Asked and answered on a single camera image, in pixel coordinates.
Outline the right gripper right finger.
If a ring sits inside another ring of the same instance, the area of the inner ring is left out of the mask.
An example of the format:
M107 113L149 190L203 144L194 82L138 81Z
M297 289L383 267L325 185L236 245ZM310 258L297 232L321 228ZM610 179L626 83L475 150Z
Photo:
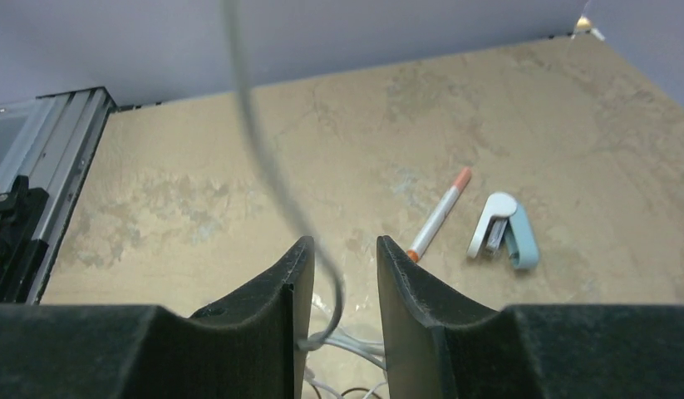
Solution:
M684 398L684 306L518 304L454 290L376 242L393 398Z

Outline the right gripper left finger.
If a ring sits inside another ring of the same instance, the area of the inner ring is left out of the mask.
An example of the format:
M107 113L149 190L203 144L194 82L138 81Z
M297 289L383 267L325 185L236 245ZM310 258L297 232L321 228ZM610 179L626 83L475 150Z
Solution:
M315 243L184 318L157 305L0 304L0 398L298 398Z

